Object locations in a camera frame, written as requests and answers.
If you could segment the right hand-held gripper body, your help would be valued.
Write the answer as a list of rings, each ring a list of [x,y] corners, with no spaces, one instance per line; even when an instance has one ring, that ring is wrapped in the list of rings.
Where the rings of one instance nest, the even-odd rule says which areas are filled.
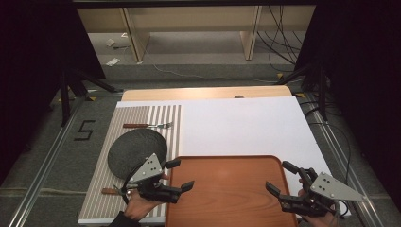
[[[278,200],[284,212],[313,218],[323,217],[327,213],[337,213],[334,205],[338,201],[366,200],[364,195],[327,173],[317,174],[313,168],[296,168],[292,173],[301,177],[305,193],[302,196],[278,193]]]

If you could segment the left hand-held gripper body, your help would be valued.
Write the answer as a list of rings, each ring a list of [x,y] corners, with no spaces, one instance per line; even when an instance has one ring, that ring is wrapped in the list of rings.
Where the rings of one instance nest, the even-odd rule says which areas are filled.
[[[131,191],[136,189],[140,196],[146,200],[176,203],[182,192],[180,188],[166,186],[161,183],[165,174],[163,164],[159,161],[157,155],[153,153],[145,159],[143,164],[136,167],[121,187],[122,190],[127,191],[126,195],[121,195],[123,201],[128,203]]]

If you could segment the dark grey round plate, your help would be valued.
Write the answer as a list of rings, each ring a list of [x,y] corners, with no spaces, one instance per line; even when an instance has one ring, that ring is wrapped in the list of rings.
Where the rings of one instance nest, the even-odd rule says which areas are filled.
[[[155,154],[160,162],[166,159],[165,138],[154,130],[136,129],[124,133],[113,142],[107,163],[115,177],[125,180],[152,154]]]

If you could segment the brown wooden tray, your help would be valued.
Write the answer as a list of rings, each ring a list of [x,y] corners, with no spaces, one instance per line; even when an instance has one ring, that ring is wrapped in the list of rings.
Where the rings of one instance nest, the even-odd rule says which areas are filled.
[[[268,192],[272,183],[287,195],[281,161],[263,156],[187,156],[170,172],[170,184],[193,188],[166,208],[166,227],[298,227]]]

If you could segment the knife with brown handle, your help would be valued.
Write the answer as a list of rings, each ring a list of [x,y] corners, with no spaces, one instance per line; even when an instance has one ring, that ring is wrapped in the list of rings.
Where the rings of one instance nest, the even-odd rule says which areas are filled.
[[[101,193],[104,195],[126,195],[127,191],[115,188],[102,188]]]

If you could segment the fork with brown handle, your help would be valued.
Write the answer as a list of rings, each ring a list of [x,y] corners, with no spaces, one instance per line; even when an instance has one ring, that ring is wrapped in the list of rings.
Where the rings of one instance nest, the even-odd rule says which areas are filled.
[[[173,126],[172,122],[161,124],[148,124],[148,123],[124,123],[125,129],[168,129]]]

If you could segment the person's right hand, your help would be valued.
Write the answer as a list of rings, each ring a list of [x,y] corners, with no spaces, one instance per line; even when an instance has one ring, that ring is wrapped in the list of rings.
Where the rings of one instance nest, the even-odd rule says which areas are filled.
[[[329,212],[323,217],[302,216],[302,219],[307,221],[311,227],[340,227],[338,219]]]

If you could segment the person's left hand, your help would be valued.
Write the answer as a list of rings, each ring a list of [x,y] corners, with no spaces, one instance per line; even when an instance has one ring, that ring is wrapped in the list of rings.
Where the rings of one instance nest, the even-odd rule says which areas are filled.
[[[161,204],[160,201],[149,201],[142,198],[139,192],[133,189],[130,193],[130,200],[124,211],[124,216],[133,220],[141,220],[151,210]]]

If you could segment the grey striped placemat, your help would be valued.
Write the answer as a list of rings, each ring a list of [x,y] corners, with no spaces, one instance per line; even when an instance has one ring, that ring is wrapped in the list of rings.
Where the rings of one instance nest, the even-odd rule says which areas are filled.
[[[113,142],[119,136],[130,131],[130,129],[125,129],[123,124],[148,123],[157,125],[171,123],[168,129],[156,129],[166,140],[166,159],[169,161],[179,155],[182,110],[183,107],[178,104],[131,107],[117,105],[78,217],[79,225],[107,225],[120,210],[125,208],[125,203],[121,196],[101,193],[103,188],[121,187],[124,182],[112,174],[107,163],[108,153]]]

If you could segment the white board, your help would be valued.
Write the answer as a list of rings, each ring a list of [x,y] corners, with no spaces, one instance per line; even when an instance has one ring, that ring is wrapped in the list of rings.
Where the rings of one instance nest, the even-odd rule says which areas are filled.
[[[125,106],[178,104],[181,115],[179,155],[263,156],[327,173],[328,165],[293,96],[169,101],[121,101]],[[289,194],[301,185],[284,169]]]

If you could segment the light wooden table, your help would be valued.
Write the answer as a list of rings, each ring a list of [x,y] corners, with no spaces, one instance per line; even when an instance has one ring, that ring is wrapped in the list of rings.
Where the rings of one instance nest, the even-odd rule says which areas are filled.
[[[122,101],[161,101],[243,97],[291,96],[285,85],[237,86],[237,87],[196,87],[128,90],[123,93]]]

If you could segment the black tripod stand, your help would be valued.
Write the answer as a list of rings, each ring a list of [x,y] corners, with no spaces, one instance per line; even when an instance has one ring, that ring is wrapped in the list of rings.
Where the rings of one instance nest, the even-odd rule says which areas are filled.
[[[110,93],[122,93],[123,90],[116,88],[101,79],[98,79],[80,69],[74,67],[64,67],[58,69],[53,78],[56,81],[56,88],[60,91],[61,96],[61,126],[64,127],[71,118],[72,111],[70,107],[69,90],[73,92],[76,97],[87,98],[89,91],[84,85],[83,81],[90,83],[108,91]]]
[[[294,81],[298,77],[303,76],[304,80],[301,84],[301,88],[304,92],[318,92],[318,106],[317,111],[321,115],[324,121],[327,120],[326,115],[326,88],[327,78],[325,71],[318,61],[307,63],[304,66],[294,70],[291,74],[275,82],[275,85],[285,85],[289,82]]]

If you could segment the black curtain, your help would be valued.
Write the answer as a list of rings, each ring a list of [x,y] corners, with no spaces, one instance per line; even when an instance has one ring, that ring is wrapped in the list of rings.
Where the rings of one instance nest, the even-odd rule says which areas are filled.
[[[401,210],[401,0],[316,0],[297,65],[312,61]]]
[[[76,72],[105,77],[73,0],[0,0],[0,184]]]

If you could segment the beige wooden desk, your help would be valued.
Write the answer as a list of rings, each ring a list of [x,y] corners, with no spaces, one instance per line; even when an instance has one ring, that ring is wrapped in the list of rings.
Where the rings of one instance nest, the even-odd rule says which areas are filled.
[[[306,31],[314,6],[168,7],[79,9],[88,33],[125,32],[135,61],[145,55],[152,32],[237,31],[247,61],[253,57],[256,33],[272,31],[281,22],[285,31]]]

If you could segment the metal floor rail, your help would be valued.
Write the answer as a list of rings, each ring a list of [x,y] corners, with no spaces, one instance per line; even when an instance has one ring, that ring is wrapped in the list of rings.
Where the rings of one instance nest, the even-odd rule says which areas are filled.
[[[339,115],[329,113],[324,121],[317,111],[318,99],[313,94],[306,94],[300,106],[333,176],[366,197],[365,201],[346,202],[350,218],[346,218],[345,222],[350,226],[384,227],[374,204],[374,196],[368,192],[371,184],[378,187],[381,184],[364,163],[351,133],[338,119]]]
[[[64,144],[68,132],[71,130],[77,112],[84,102],[84,97],[76,97],[71,103],[71,112],[67,115],[67,119],[57,124],[57,131],[52,134],[52,137],[47,137],[47,141],[51,143],[51,146],[46,150],[45,156],[38,164],[39,168],[35,171],[30,169],[26,174],[18,175],[19,179],[25,178],[26,187],[6,187],[8,197],[20,199],[7,227],[23,227],[25,225],[51,168],[61,152],[61,147]]]

